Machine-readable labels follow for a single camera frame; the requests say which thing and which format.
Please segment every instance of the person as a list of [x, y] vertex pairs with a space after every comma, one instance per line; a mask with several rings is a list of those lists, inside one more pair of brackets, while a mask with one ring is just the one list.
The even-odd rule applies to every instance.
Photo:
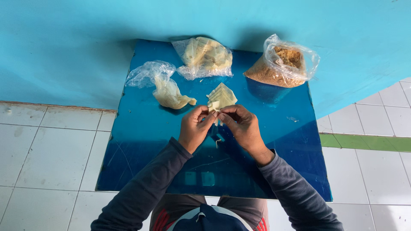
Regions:
[[91, 229], [139, 230], [152, 211], [150, 231], [269, 231], [266, 199], [221, 197], [217, 206], [209, 206], [204, 196], [165, 194], [217, 117], [254, 158], [295, 230], [344, 230], [318, 192], [275, 150], [264, 145], [257, 117], [242, 105], [224, 107], [220, 113], [208, 113], [208, 107], [200, 105], [185, 115], [178, 141], [171, 137], [167, 146], [102, 209]]

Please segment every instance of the green tile strip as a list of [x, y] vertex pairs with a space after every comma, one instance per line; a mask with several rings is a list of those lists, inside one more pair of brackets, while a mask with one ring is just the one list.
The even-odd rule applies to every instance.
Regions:
[[320, 133], [320, 140], [323, 147], [411, 152], [411, 138]]

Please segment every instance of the blue table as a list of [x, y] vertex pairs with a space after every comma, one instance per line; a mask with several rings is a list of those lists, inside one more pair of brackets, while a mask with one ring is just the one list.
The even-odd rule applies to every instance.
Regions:
[[[171, 43], [138, 40], [130, 69], [146, 61], [163, 60], [183, 65]], [[326, 166], [307, 83], [280, 88], [245, 78], [261, 53], [233, 51], [234, 77], [213, 76], [187, 81], [174, 79], [183, 95], [206, 104], [220, 82], [233, 90], [238, 104], [257, 115], [261, 136], [269, 148], [297, 170], [325, 199], [332, 201]], [[152, 95], [155, 87], [124, 87], [111, 131], [96, 190], [118, 191], [167, 144], [178, 138], [181, 118], [193, 108], [164, 108]], [[227, 126], [212, 126], [202, 145], [167, 189], [172, 194], [234, 196], [275, 199], [253, 159], [238, 145]]]

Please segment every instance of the plastic bag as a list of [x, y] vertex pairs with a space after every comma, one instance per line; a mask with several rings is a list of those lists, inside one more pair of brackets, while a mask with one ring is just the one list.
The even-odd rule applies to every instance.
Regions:
[[143, 66], [132, 70], [127, 79], [126, 86], [152, 87], [153, 96], [164, 107], [180, 109], [187, 103], [195, 105], [197, 100], [186, 95], [181, 95], [177, 83], [170, 77], [175, 72], [175, 66], [171, 63], [154, 60], [145, 62]]
[[197, 37], [172, 42], [172, 44], [185, 64], [179, 67], [177, 72], [187, 80], [208, 76], [233, 76], [231, 73], [233, 54], [219, 42]]
[[319, 62], [315, 51], [273, 34], [264, 42], [262, 57], [244, 75], [262, 83], [296, 87], [315, 78]]

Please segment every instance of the person's left hand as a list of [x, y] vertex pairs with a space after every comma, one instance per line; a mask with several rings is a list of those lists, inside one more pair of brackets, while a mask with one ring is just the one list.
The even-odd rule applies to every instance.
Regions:
[[191, 110], [191, 112], [187, 113], [181, 120], [178, 142], [189, 153], [193, 154], [204, 141], [207, 131], [215, 121], [217, 115], [217, 112], [209, 114], [206, 105], [199, 105]]

